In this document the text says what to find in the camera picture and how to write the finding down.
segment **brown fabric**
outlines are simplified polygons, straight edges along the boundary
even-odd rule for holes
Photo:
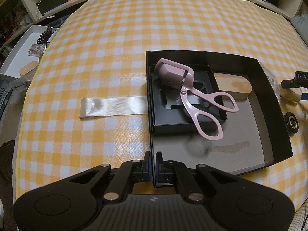
[[[4,208],[3,231],[16,231],[13,218],[12,158],[15,141],[8,141],[0,147],[0,199]]]

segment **white tray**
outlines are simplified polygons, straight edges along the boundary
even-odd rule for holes
[[[20,78],[19,70],[31,61],[39,61],[38,57],[28,56],[32,44],[36,43],[40,35],[47,29],[46,26],[32,25],[14,46],[9,56],[0,68],[0,78],[13,81]]]

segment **striped cloth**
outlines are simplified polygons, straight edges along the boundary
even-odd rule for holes
[[[89,0],[45,52],[27,92],[18,141],[16,197],[101,163],[118,167],[150,149],[147,115],[79,118],[80,99],[145,96],[145,52],[201,50],[257,58],[277,77],[307,69],[308,50],[282,16],[244,0]],[[244,176],[307,198],[308,104],[281,105],[298,118],[294,156]]]

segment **brown stain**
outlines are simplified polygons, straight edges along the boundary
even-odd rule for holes
[[[249,82],[232,82],[231,85],[242,93],[249,94],[251,92],[251,85]]]
[[[249,146],[250,146],[249,141],[243,141],[243,142],[238,142],[232,145],[214,146],[211,148],[211,151],[235,154],[239,152],[242,148],[249,147]]]

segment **wooden block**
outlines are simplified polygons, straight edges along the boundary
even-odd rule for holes
[[[281,87],[280,84],[279,84],[279,93],[282,98],[291,102],[299,102],[303,94],[301,88],[284,89]]]
[[[214,76],[219,90],[229,93],[235,100],[245,100],[252,92],[252,86],[245,77],[223,73],[215,73]]]
[[[20,73],[20,76],[23,76],[25,75],[26,73],[30,72],[31,70],[35,69],[36,66],[38,65],[38,62],[37,61],[32,61],[32,62],[29,62],[27,65],[23,66],[19,73]]]

